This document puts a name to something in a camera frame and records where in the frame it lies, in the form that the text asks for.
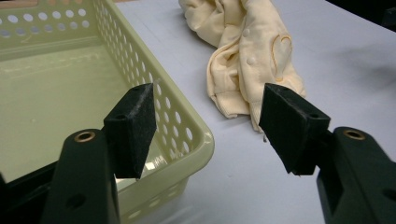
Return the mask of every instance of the black object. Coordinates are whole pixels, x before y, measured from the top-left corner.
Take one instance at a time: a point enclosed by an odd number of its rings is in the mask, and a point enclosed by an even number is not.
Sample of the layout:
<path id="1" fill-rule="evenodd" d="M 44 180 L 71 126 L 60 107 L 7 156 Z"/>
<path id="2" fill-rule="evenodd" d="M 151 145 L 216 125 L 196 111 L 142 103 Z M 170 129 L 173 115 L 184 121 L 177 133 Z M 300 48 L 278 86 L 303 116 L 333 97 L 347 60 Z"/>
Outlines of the black object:
<path id="1" fill-rule="evenodd" d="M 152 84 L 130 89 L 105 118 L 117 178 L 140 178 L 157 128 Z"/>
<path id="2" fill-rule="evenodd" d="M 152 86 L 130 89 L 102 131 L 67 137 L 55 163 L 7 184 L 0 178 L 2 223 L 120 223 L 114 174 L 142 174 L 156 130 Z"/>
<path id="3" fill-rule="evenodd" d="M 390 10 L 396 7 L 394 0 L 327 0 L 328 2 L 343 8 L 367 21 L 381 25 L 392 31 L 396 31 L 395 23 L 391 23 L 389 17 Z"/>
<path id="4" fill-rule="evenodd" d="M 66 138 L 40 223 L 120 223 L 109 153 L 99 130 Z"/>
<path id="5" fill-rule="evenodd" d="M 396 164 L 374 138 L 339 127 L 288 88 L 266 84 L 260 127 L 295 175 L 320 168 L 318 192 L 326 223 L 396 223 Z"/>

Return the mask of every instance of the gray tabletop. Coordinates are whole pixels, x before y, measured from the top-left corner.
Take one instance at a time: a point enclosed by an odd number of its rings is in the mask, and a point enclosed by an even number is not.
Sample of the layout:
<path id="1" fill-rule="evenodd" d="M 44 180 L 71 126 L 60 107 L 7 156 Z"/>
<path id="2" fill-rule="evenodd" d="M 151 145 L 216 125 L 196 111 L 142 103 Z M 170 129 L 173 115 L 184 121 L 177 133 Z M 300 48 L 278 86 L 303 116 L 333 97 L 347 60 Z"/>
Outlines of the gray tabletop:
<path id="1" fill-rule="evenodd" d="M 274 0 L 293 40 L 307 100 L 372 135 L 396 161 L 396 33 L 324 0 Z M 177 0 L 118 3 L 214 134 L 215 154 L 185 192 L 138 223 L 324 223 L 316 178 L 288 175 L 248 116 L 226 119 L 206 95 L 214 48 L 187 26 Z"/>

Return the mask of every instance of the yellow cloth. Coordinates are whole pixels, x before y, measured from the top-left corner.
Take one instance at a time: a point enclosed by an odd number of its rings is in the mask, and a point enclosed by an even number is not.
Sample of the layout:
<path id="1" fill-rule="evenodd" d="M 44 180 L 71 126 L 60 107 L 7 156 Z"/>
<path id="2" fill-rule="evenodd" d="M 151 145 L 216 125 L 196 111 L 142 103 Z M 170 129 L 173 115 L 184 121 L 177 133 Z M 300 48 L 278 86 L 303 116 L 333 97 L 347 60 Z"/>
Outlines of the yellow cloth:
<path id="1" fill-rule="evenodd" d="M 226 118 L 250 114 L 259 127 L 265 83 L 305 96 L 291 64 L 291 37 L 271 0 L 178 0 L 189 27 L 217 47 L 206 70 L 207 93 Z"/>

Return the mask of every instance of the plastic basket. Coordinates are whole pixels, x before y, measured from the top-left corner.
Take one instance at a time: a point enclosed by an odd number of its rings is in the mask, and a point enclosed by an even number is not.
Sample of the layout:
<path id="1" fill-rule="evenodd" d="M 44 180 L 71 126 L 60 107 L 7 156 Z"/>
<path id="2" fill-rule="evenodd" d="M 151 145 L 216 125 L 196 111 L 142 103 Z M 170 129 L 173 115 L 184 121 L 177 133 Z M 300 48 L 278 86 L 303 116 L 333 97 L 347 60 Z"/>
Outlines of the plastic basket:
<path id="1" fill-rule="evenodd" d="M 133 86 L 155 83 L 157 132 L 143 177 L 118 182 L 122 222 L 183 192 L 210 160 L 211 132 L 109 0 L 0 9 L 0 171 L 6 181 L 59 158 L 71 133 L 103 127 Z"/>

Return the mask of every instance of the brass ring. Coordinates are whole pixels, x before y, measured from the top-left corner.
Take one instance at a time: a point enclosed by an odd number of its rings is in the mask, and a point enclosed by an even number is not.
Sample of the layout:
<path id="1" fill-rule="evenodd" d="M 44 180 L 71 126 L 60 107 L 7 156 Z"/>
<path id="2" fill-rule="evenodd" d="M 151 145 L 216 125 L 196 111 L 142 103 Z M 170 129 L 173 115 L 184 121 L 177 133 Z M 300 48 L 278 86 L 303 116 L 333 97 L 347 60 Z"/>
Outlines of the brass ring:
<path id="1" fill-rule="evenodd" d="M 355 131 L 355 130 L 345 130 L 344 135 L 346 137 L 349 137 L 349 138 L 352 138 L 355 140 L 360 140 L 360 141 L 366 139 L 366 136 L 364 136 L 363 133 Z"/>
<path id="2" fill-rule="evenodd" d="M 89 142 L 94 137 L 95 137 L 95 133 L 94 132 L 83 132 L 83 133 L 79 133 L 78 135 L 76 135 L 75 141 L 78 142 L 78 143 Z"/>

